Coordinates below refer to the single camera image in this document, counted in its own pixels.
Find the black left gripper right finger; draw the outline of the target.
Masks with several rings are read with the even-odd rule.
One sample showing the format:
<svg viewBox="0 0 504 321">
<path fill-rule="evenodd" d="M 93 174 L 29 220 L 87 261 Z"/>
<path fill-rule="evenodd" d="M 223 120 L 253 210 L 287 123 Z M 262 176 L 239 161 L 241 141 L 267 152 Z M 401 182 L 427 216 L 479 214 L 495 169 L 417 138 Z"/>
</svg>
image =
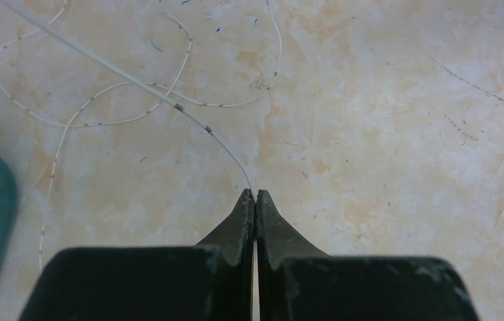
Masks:
<svg viewBox="0 0 504 321">
<path fill-rule="evenodd" d="M 329 255 L 261 190 L 256 202 L 262 320 L 477 320 L 464 282 L 433 256 Z"/>
</svg>

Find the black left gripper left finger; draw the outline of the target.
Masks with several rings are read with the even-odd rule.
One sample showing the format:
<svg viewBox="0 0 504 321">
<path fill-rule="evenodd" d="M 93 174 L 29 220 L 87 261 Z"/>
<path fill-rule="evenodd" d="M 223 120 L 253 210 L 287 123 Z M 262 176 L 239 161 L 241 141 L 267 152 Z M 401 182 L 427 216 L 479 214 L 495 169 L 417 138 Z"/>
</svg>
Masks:
<svg viewBox="0 0 504 321">
<path fill-rule="evenodd" d="M 192 246 L 75 247 L 38 279 L 22 320 L 250 320 L 253 195 Z"/>
</svg>

